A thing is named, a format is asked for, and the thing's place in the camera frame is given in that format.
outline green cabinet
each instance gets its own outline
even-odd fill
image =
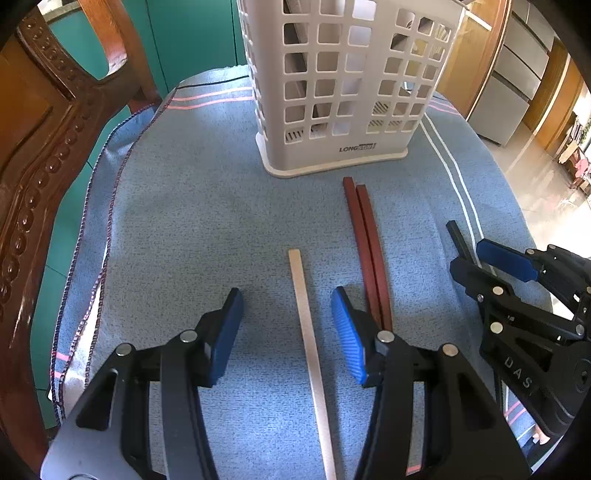
[[[236,65],[235,0],[147,0],[169,88],[210,69]]]

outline cabinet drawer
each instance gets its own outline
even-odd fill
[[[538,78],[542,78],[548,63],[548,53],[514,17],[511,17],[507,24],[505,45],[531,68]]]
[[[504,146],[529,106],[513,90],[491,77],[468,123],[477,134]]]
[[[542,16],[540,11],[533,5],[530,6],[530,14],[527,18],[527,26],[533,30],[533,32],[548,50],[552,50],[552,43],[554,43],[554,30]]]
[[[527,0],[513,0],[513,11],[524,22],[527,22],[527,16],[530,12],[530,3]]]
[[[507,47],[501,49],[495,71],[515,85],[527,98],[534,98],[541,80]]]

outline brown chopstick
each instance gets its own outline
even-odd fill
[[[378,324],[378,327],[383,328],[374,264],[372,262],[363,213],[361,211],[361,205],[359,204],[359,198],[357,197],[353,178],[345,177],[343,179],[343,187],[345,188],[345,196],[347,198],[347,204],[349,205],[349,214],[351,217],[351,223],[353,224],[355,241],[357,242],[357,251],[359,253],[359,262],[361,263],[361,274],[363,275],[363,284],[365,286],[365,296],[369,312]]]
[[[369,200],[368,189],[365,185],[357,185],[357,197],[361,206],[361,213],[365,223],[365,231],[369,242],[372,263],[374,265],[375,283],[378,289],[379,309],[382,316],[382,328],[392,331],[392,310],[390,307],[390,293],[388,289],[388,277],[384,267],[384,256],[379,244],[378,227],[375,223],[374,209]]]

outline tiled floor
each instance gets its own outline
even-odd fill
[[[571,179],[521,124],[506,147],[483,140],[523,210],[536,246],[548,244],[591,257],[591,207],[580,189],[571,190]],[[572,318],[558,300],[556,314]]]

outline wooden chair frame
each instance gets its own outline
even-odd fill
[[[80,0],[109,73],[68,55],[37,7],[0,53],[0,429],[39,472],[47,436],[30,361],[35,304],[59,204],[105,124],[161,101],[121,0]]]

